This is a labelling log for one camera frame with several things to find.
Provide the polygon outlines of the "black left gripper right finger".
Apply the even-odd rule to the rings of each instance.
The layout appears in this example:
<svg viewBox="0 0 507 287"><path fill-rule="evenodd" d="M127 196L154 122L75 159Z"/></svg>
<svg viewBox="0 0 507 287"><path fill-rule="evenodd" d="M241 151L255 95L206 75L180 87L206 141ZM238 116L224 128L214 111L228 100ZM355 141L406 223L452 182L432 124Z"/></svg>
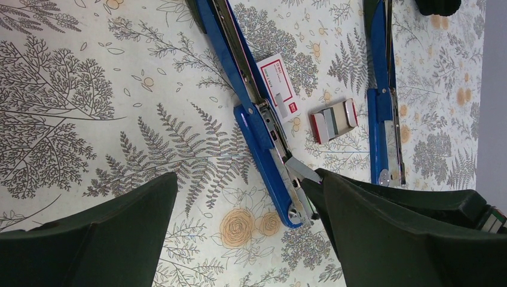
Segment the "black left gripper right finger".
<svg viewBox="0 0 507 287"><path fill-rule="evenodd" d="M505 286L506 234L378 206L375 234L333 234L347 286Z"/></svg>

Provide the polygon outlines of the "silver staple strip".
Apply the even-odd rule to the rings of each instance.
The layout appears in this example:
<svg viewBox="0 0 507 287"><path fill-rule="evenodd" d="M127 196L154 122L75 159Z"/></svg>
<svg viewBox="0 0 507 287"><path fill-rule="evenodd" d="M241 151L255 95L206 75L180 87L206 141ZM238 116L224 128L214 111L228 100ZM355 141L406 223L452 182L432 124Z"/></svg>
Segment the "silver staple strip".
<svg viewBox="0 0 507 287"><path fill-rule="evenodd" d="M296 176L299 180L309 179L316 183L321 183L322 178L314 170L305 165L302 161L299 161L295 157L290 157L285 161L285 167L287 170Z"/></svg>

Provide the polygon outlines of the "blue stapler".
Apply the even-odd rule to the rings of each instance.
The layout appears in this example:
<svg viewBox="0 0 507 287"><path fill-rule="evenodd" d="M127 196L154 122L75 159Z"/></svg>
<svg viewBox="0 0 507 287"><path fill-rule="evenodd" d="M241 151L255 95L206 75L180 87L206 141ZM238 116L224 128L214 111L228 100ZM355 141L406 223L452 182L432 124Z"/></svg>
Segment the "blue stapler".
<svg viewBox="0 0 507 287"><path fill-rule="evenodd" d="M234 116L282 223L289 228L313 225L320 216L301 180L285 167L292 151L231 5L228 1L187 4L239 98Z"/></svg>
<svg viewBox="0 0 507 287"><path fill-rule="evenodd" d="M392 1L364 1L366 39L375 87L367 90L371 182L406 184L392 40Z"/></svg>

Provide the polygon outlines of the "staple tray with staples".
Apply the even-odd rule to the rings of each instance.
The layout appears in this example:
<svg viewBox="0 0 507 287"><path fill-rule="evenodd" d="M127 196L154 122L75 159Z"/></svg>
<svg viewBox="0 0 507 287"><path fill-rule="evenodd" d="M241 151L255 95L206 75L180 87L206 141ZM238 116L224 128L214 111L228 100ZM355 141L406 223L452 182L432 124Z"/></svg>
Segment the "staple tray with staples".
<svg viewBox="0 0 507 287"><path fill-rule="evenodd" d="M352 98L316 111L309 118L314 138L320 145L333 141L359 125Z"/></svg>

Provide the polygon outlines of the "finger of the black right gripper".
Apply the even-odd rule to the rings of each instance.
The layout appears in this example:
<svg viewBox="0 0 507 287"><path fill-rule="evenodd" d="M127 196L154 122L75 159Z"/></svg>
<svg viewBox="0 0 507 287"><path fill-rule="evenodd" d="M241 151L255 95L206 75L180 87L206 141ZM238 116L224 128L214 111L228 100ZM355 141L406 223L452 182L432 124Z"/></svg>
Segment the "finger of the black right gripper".
<svg viewBox="0 0 507 287"><path fill-rule="evenodd" d="M331 242L331 246L333 247L334 252L337 253L336 242L333 235L332 224L326 206L322 184L314 182L311 179L303 179L301 182L301 187L305 192L305 195L309 198L309 200L316 208L316 211L320 216L320 220L322 221L323 227L329 237L329 241Z"/></svg>
<svg viewBox="0 0 507 287"><path fill-rule="evenodd" d="M375 234L378 206L403 207L447 224L492 234L506 233L506 215L471 189L418 191L385 187L318 168L333 234Z"/></svg>

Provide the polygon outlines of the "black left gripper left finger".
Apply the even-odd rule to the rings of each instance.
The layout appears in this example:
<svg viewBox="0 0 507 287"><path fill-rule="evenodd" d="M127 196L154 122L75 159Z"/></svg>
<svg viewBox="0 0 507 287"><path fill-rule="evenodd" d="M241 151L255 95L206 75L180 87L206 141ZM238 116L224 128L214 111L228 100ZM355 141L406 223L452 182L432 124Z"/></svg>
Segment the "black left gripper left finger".
<svg viewBox="0 0 507 287"><path fill-rule="evenodd" d="M167 172L117 198L1 234L2 286L151 286L178 193Z"/></svg>

